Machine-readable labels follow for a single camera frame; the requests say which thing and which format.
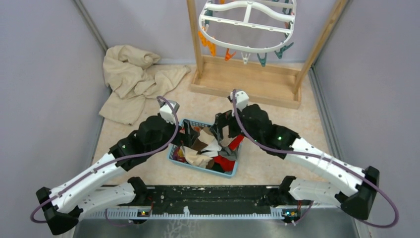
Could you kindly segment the white sock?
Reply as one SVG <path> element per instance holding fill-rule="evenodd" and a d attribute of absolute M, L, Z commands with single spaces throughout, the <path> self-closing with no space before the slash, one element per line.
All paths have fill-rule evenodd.
<path fill-rule="evenodd" d="M 206 146 L 200 151 L 200 154 L 213 158 L 219 155 L 218 152 L 221 149 L 222 147 L 220 146 L 219 142 L 216 139 L 214 139 L 208 146 Z"/>

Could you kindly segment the red santa sock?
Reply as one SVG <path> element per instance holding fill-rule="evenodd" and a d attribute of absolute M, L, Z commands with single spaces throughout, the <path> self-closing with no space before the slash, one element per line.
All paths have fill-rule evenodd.
<path fill-rule="evenodd" d="M 213 157 L 214 160 L 214 165 L 213 165 L 213 169 L 215 171 L 220 171 L 220 172 L 231 172 L 234 169 L 235 166 L 235 161 L 229 160 L 223 156 L 216 156 Z"/>

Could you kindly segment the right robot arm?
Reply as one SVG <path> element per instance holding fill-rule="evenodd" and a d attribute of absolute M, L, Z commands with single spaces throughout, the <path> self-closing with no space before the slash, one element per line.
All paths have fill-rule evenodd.
<path fill-rule="evenodd" d="M 353 218 L 368 219 L 377 195 L 380 178 L 377 168 L 353 166 L 321 151 L 297 132 L 274 124 L 257 104 L 216 114 L 210 131 L 223 138 L 225 127 L 230 138 L 242 135 L 267 154 L 303 166 L 325 180 L 285 177 L 282 182 L 285 187 L 279 190 L 279 199 L 284 204 L 320 201 L 340 207 Z"/>

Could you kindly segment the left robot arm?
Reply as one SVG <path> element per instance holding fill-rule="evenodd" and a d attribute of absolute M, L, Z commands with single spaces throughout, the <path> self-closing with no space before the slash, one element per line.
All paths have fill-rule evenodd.
<path fill-rule="evenodd" d="M 117 205 L 143 205 L 149 198 L 148 188 L 139 177 L 99 191 L 108 180 L 122 175 L 169 144 L 191 147 L 200 133 L 189 120 L 182 124 L 166 122 L 160 115 L 150 116 L 138 130 L 112 146 L 108 153 L 70 181 L 36 192 L 46 223 L 53 235 L 61 235 L 90 213 Z"/>

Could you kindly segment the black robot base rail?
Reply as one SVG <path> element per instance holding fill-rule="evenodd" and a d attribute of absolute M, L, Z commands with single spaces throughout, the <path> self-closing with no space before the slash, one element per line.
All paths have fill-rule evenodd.
<path fill-rule="evenodd" d="M 153 206 L 154 215 L 182 214 L 185 207 L 192 215 L 252 215 L 269 214 L 277 206 L 309 204 L 277 185 L 155 185 L 126 206 Z"/>

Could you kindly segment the grey sock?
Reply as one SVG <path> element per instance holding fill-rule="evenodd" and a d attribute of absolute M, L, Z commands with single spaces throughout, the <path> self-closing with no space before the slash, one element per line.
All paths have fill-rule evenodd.
<path fill-rule="evenodd" d="M 218 154 L 227 160 L 236 161 L 238 157 L 238 152 L 236 149 L 230 149 L 228 146 L 222 147 Z"/>

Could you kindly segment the brown beige sock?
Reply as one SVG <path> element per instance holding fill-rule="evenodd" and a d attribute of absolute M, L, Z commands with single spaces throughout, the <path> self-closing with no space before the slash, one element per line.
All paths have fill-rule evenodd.
<path fill-rule="evenodd" d="M 193 145 L 182 146 L 184 158 L 189 165 L 211 169 L 215 163 L 214 157 L 218 155 L 218 142 L 208 126 L 201 127 L 198 133 Z"/>

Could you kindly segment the beige red dotted sock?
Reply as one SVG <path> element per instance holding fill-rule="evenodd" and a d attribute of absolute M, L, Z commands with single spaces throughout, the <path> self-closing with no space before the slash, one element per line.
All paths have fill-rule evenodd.
<path fill-rule="evenodd" d="M 241 134 L 233 138 L 228 137 L 228 130 L 224 130 L 222 135 L 223 135 L 223 138 L 219 142 L 220 145 L 222 147 L 227 147 L 230 150 L 235 150 L 244 139 L 244 136 Z"/>

